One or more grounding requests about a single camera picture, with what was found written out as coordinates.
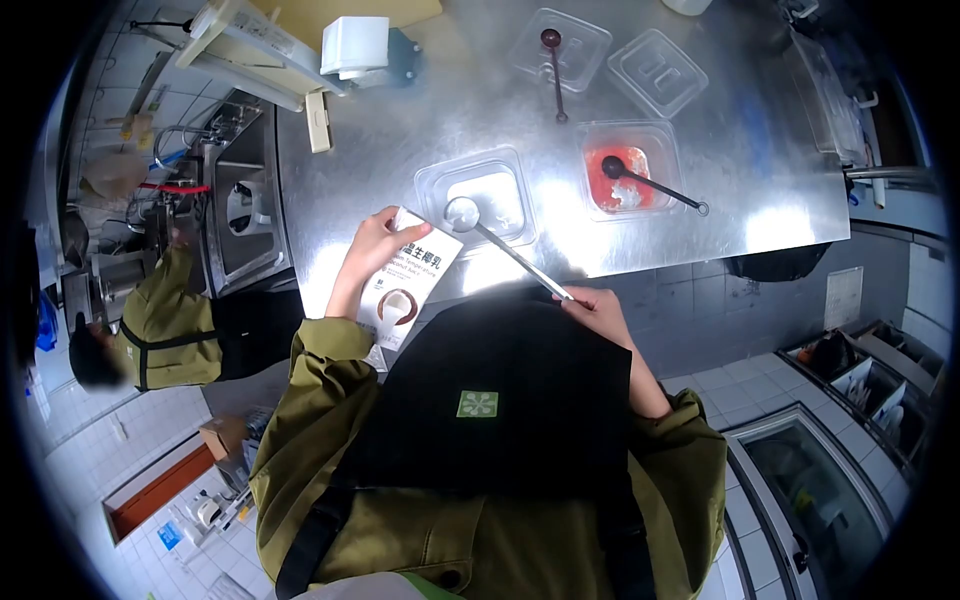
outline red hose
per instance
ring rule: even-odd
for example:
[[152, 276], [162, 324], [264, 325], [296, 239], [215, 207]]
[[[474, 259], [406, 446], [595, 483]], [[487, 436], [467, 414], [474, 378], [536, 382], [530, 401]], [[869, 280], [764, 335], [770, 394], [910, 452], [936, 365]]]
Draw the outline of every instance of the red hose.
[[198, 185], [197, 187], [177, 187], [176, 185], [157, 185], [155, 183], [140, 183], [139, 187], [155, 189], [161, 192], [173, 192], [174, 194], [198, 194], [200, 192], [210, 191], [209, 185]]

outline hand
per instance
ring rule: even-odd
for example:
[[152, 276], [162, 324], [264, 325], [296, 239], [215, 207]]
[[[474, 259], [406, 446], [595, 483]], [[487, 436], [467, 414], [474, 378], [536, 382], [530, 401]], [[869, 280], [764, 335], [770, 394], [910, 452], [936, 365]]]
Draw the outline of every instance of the hand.
[[564, 289], [576, 299], [561, 302], [560, 307], [566, 314], [614, 344], [636, 351], [627, 322], [623, 318], [623, 310], [620, 309], [620, 300], [613, 290], [577, 286], [565, 286]]
[[575, 299], [561, 302], [560, 306], [566, 314], [633, 355], [630, 363], [630, 406], [634, 412], [647, 419], [669, 415], [673, 409], [630, 337], [616, 294], [612, 290], [588, 287], [565, 286], [564, 289]]
[[360, 292], [367, 279], [390, 262], [398, 250], [421, 239], [432, 229], [429, 223], [423, 223], [401, 231], [390, 231], [388, 225], [396, 212], [396, 206], [387, 206], [360, 224], [333, 283], [330, 302], [326, 306], [327, 317], [356, 321]]

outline cardboard box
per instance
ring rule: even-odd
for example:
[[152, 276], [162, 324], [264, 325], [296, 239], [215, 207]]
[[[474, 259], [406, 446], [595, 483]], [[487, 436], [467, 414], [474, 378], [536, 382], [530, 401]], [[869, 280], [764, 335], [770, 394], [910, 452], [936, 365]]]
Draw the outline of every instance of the cardboard box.
[[223, 460], [247, 439], [247, 424], [234, 415], [221, 415], [200, 426], [200, 437], [214, 460]]

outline black pants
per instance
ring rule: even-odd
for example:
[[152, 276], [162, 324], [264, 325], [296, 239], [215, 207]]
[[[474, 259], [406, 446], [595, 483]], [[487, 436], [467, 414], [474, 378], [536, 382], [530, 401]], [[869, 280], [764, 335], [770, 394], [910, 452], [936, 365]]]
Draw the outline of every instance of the black pants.
[[303, 320], [300, 291], [247, 292], [211, 301], [224, 353], [217, 381], [243, 379], [281, 360]]

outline plastic container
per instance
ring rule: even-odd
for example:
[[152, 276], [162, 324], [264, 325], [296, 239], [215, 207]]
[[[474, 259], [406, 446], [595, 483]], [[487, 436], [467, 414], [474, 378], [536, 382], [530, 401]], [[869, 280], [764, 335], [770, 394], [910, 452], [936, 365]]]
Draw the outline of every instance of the plastic container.
[[533, 18], [523, 28], [523, 33], [511, 49], [508, 60], [521, 71], [536, 78], [543, 78], [551, 84], [554, 78], [550, 51], [540, 43], [540, 33], [544, 29], [560, 32], [560, 47], [557, 48], [560, 85], [572, 92], [587, 89], [610, 48], [613, 36], [606, 29], [564, 12], [553, 9], [539, 9], [534, 12]]
[[354, 79], [387, 66], [390, 19], [386, 16], [341, 16], [324, 27], [320, 74]]
[[663, 4], [665, 4], [668, 9], [679, 12], [680, 14], [685, 14], [686, 16], [703, 14], [707, 7], [710, 6], [710, 2], [713, 2], [713, 0], [663, 0]]
[[784, 51], [783, 60], [800, 91], [817, 149], [835, 152], [845, 163], [864, 164], [863, 128], [827, 51], [797, 32], [790, 36], [793, 45]]
[[537, 238], [530, 193], [520, 169], [520, 157], [512, 146], [499, 146], [420, 169], [414, 176], [414, 187], [423, 217], [464, 243], [460, 258], [475, 255], [491, 243], [476, 231], [457, 233], [444, 220], [446, 203], [458, 196], [472, 198], [480, 208], [480, 224], [508, 246], [523, 246]]
[[641, 108], [664, 119], [677, 114], [709, 84], [707, 74], [677, 44], [649, 29], [607, 59], [613, 81]]
[[604, 156], [619, 156], [635, 173], [685, 193], [677, 139], [669, 122], [594, 121], [579, 124], [577, 134], [584, 157], [582, 196], [590, 219], [624, 221], [686, 209], [684, 204], [639, 181], [611, 180], [600, 168]]

